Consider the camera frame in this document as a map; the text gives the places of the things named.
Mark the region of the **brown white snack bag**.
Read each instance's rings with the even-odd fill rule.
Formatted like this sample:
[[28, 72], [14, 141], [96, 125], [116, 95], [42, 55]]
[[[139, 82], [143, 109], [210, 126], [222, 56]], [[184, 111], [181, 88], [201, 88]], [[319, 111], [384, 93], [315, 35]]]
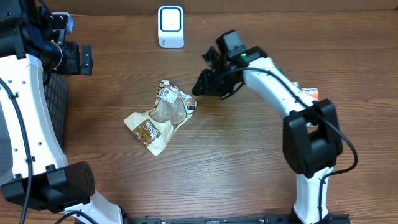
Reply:
[[156, 91], [154, 107], [146, 112], [134, 112], [124, 124], [154, 155], [166, 147], [177, 129], [194, 114], [197, 102], [168, 80], [162, 80]]

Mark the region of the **teal tissue pack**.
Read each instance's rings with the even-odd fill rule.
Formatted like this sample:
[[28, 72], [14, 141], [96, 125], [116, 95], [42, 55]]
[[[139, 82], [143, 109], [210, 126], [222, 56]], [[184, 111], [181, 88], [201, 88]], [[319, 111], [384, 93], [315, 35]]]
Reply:
[[298, 89], [300, 89], [300, 90], [302, 89], [298, 82], [293, 82], [292, 84], [293, 84], [295, 87], [297, 87]]

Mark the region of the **orange tissue pack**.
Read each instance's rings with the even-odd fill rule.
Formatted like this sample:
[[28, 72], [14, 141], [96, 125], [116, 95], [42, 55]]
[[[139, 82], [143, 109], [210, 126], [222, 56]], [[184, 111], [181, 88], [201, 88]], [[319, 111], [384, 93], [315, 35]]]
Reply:
[[313, 97], [316, 101], [319, 100], [319, 91], [317, 88], [302, 88], [302, 91], [308, 96]]

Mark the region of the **green lidded jar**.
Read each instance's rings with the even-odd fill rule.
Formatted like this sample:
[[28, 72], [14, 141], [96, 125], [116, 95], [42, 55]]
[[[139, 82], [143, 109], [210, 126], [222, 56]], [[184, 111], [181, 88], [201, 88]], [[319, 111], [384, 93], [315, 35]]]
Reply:
[[283, 75], [284, 75], [284, 71], [283, 71], [283, 69], [281, 69], [280, 67], [277, 67], [277, 69], [278, 69], [278, 71], [279, 71], [281, 74], [283, 74]]

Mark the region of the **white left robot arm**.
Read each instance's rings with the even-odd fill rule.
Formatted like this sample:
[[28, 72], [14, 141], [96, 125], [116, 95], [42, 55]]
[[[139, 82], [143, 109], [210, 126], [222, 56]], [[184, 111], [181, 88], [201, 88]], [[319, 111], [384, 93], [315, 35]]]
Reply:
[[28, 210], [60, 213], [81, 223], [127, 223], [123, 209], [96, 189], [85, 161], [69, 164], [62, 150], [68, 89], [57, 78], [89, 75], [92, 48], [66, 40], [73, 19], [42, 1], [1, 2], [1, 153], [12, 166], [3, 197]]

